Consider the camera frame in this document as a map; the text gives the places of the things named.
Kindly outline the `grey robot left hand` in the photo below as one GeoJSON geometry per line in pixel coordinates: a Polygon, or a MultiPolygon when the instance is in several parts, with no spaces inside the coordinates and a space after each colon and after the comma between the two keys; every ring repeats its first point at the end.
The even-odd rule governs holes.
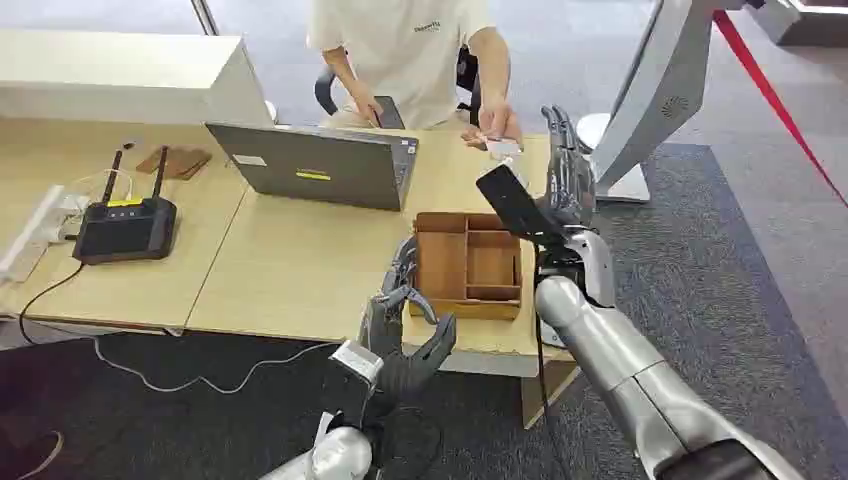
{"type": "Polygon", "coordinates": [[[365,309],[360,341],[383,361],[367,410],[386,415],[420,392],[452,353],[457,339],[457,320],[452,313],[437,315],[430,302],[414,286],[418,242],[413,236],[395,252],[380,291],[365,309]],[[403,311],[411,303],[425,314],[435,331],[408,356],[402,349],[403,311]]]}

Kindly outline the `person's right hand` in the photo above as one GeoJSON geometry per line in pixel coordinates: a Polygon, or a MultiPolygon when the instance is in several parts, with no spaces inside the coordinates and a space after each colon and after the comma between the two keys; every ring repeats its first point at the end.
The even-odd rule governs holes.
{"type": "Polygon", "coordinates": [[[380,115],[383,112],[381,105],[369,88],[359,80],[353,80],[346,85],[359,115],[373,127],[380,126],[380,115]]]}

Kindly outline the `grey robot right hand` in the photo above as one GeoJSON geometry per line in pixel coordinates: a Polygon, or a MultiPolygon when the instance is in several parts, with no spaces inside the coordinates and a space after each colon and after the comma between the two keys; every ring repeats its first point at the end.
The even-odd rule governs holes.
{"type": "Polygon", "coordinates": [[[596,209],[595,178],[584,144],[559,105],[542,106],[550,141],[543,213],[562,228],[590,228],[596,209]]]}

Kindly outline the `person's left hand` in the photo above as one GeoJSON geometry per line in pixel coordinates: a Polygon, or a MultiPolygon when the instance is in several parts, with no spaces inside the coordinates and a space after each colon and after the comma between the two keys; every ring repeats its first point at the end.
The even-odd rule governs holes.
{"type": "Polygon", "coordinates": [[[523,146],[518,116],[505,100],[482,103],[478,121],[478,126],[469,126],[461,133],[461,139],[467,146],[482,151],[488,149],[488,143],[495,141],[515,142],[523,146]]]}

